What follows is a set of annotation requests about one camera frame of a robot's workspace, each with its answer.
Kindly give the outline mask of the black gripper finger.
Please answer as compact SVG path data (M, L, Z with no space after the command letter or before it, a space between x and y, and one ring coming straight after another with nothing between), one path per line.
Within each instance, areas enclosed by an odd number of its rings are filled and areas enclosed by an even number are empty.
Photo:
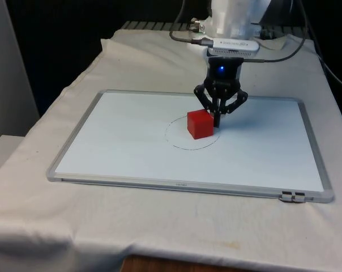
M205 87L203 84L197 85L194 88L194 94L203 106L203 108L210 112L213 115L213 126L215 128L219 128L220 125L220 111L218 100L212 98L209 100L207 95L205 94Z
M220 114L230 114L234 112L238 107L240 107L244 102L246 102L248 98L248 94L244 92L243 90L239 89L236 92L229 92L227 91L226 96L220 99L219 109L218 112ZM226 104L226 102L234 95L236 94L237 97L235 101L233 101L230 104Z

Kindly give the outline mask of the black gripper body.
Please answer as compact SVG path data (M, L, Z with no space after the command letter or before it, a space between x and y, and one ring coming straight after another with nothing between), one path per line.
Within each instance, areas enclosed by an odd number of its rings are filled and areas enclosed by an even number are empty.
M204 86L207 90L227 89L238 91L243 58L209 57Z

